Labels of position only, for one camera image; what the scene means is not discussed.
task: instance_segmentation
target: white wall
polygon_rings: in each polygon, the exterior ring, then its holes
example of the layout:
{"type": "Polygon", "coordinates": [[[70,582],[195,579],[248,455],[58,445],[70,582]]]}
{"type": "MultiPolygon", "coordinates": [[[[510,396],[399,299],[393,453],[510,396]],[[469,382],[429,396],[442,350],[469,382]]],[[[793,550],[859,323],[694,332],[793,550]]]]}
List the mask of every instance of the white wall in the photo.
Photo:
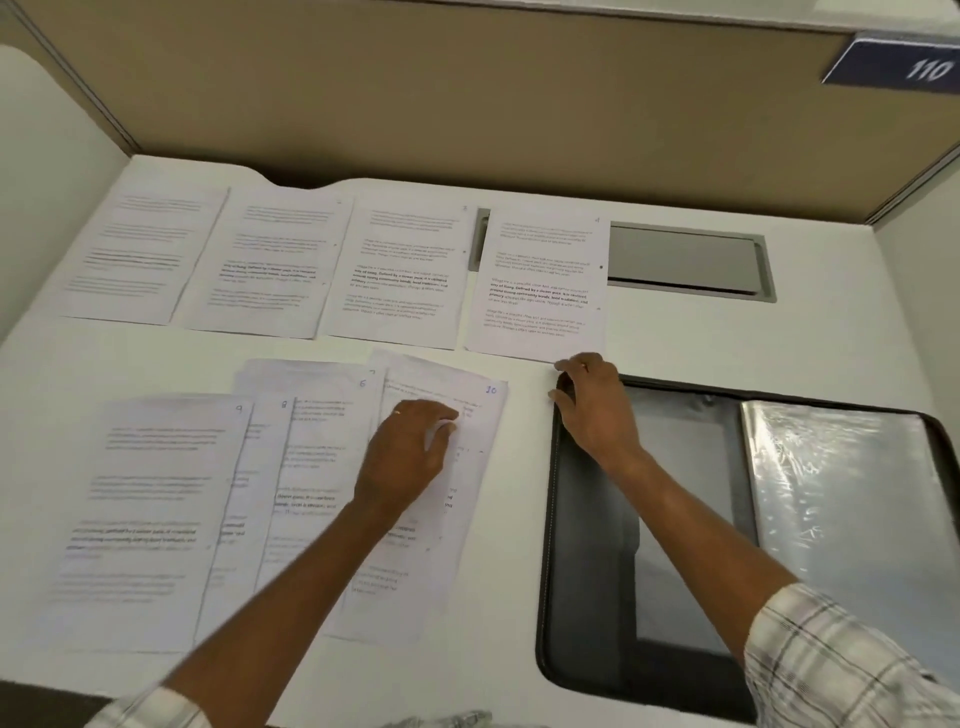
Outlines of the white wall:
{"type": "Polygon", "coordinates": [[[0,340],[126,164],[36,61],[0,45],[0,340]]]}
{"type": "Polygon", "coordinates": [[[960,160],[876,227],[937,408],[960,449],[960,160]]]}

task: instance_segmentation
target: number sign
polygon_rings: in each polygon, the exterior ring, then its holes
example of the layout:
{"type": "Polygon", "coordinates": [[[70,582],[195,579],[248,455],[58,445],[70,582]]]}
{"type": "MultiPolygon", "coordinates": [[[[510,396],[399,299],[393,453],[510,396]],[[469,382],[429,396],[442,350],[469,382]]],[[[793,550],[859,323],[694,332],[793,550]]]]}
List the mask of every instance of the number sign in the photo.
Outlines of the number sign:
{"type": "Polygon", "coordinates": [[[859,35],[823,83],[960,93],[960,42],[859,35]]]}

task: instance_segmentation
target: metal slot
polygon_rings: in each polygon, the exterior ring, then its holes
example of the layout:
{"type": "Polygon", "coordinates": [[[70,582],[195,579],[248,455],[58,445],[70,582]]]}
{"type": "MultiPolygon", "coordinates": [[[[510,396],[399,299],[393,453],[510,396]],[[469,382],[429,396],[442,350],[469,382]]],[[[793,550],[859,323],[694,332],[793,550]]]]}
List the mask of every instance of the metal slot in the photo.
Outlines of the metal slot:
{"type": "MultiPolygon", "coordinates": [[[[479,270],[490,211],[477,211],[469,269],[479,270]]],[[[610,285],[773,303],[766,241],[747,233],[611,223],[610,285]]]]}

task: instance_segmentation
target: printed page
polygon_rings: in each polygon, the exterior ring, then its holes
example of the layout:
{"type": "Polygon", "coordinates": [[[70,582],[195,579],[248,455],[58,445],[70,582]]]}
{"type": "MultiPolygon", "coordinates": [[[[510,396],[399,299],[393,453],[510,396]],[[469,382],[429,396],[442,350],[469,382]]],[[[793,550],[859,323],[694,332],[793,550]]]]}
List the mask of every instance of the printed page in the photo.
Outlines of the printed page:
{"type": "Polygon", "coordinates": [[[466,348],[538,361],[603,353],[609,256],[610,220],[494,210],[466,348]]]}
{"type": "Polygon", "coordinates": [[[233,187],[183,295],[184,325],[312,339],[351,208],[322,190],[233,187]]]}
{"type": "Polygon", "coordinates": [[[327,629],[345,639],[411,643],[422,632],[430,604],[445,603],[456,577],[507,384],[392,352],[374,352],[370,366],[386,369],[381,418],[401,400],[438,400],[460,412],[444,471],[421,497],[424,503],[415,503],[414,508],[423,506],[419,522],[408,524],[413,525],[408,534],[429,533],[426,520],[438,518],[430,493],[436,488],[444,493],[439,542],[404,542],[391,532],[351,581],[343,608],[327,629]]]}
{"type": "Polygon", "coordinates": [[[353,212],[321,333],[454,349],[476,207],[353,212]]]}
{"type": "Polygon", "coordinates": [[[107,405],[86,498],[40,618],[64,649],[193,646],[252,401],[157,398],[107,405]]]}
{"type": "Polygon", "coordinates": [[[35,308],[60,316],[168,324],[227,187],[121,175],[47,280],[35,308]]]}
{"type": "Polygon", "coordinates": [[[294,398],[287,395],[264,395],[253,405],[206,582],[195,643],[205,640],[253,596],[293,411],[294,398]]]}
{"type": "Polygon", "coordinates": [[[353,497],[383,373],[366,364],[254,359],[237,373],[233,389],[296,397],[259,589],[323,533],[353,497]]]}

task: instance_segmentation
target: beige partition panel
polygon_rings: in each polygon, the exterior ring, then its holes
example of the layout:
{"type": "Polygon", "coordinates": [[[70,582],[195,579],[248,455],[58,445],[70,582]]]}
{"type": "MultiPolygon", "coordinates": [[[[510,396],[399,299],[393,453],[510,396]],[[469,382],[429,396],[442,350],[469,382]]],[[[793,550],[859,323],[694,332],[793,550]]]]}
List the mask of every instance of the beige partition panel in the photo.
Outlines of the beige partition panel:
{"type": "Polygon", "coordinates": [[[20,0],[148,153],[850,222],[960,97],[820,85],[847,37],[396,0],[20,0]]]}

